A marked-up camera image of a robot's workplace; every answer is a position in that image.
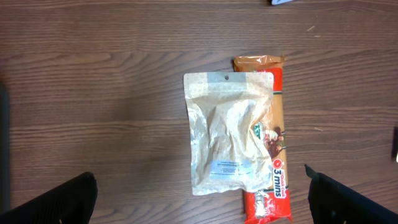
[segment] red circle logo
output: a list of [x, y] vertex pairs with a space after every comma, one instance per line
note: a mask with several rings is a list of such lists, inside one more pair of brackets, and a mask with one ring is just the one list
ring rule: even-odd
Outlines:
[[276, 159], [273, 161], [272, 166], [274, 169], [280, 169], [282, 168], [283, 162], [280, 159]]

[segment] blue label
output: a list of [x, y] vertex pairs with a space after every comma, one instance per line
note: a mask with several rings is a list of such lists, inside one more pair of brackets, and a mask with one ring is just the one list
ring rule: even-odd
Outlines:
[[212, 161], [210, 178], [238, 180], [243, 177], [253, 178], [250, 161]]

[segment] light blue plastic object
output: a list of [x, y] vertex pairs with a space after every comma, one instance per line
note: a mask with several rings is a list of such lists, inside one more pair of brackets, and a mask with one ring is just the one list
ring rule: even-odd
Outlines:
[[273, 5], [282, 4], [282, 3], [290, 2], [290, 1], [293, 1], [293, 0], [272, 0], [272, 4]]

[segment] white plastic package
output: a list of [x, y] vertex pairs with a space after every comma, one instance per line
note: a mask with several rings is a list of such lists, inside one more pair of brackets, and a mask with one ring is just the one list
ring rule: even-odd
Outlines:
[[269, 110], [273, 83], [267, 72], [185, 74], [194, 195], [272, 185], [271, 157], [253, 127]]

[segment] wooden table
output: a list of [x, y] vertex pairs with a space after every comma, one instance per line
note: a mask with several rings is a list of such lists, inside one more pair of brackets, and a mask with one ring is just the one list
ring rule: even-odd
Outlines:
[[12, 207], [92, 171], [91, 223], [243, 223], [241, 191], [192, 195], [182, 77], [284, 54], [295, 223], [304, 164], [398, 212], [397, 21], [396, 0], [3, 0]]

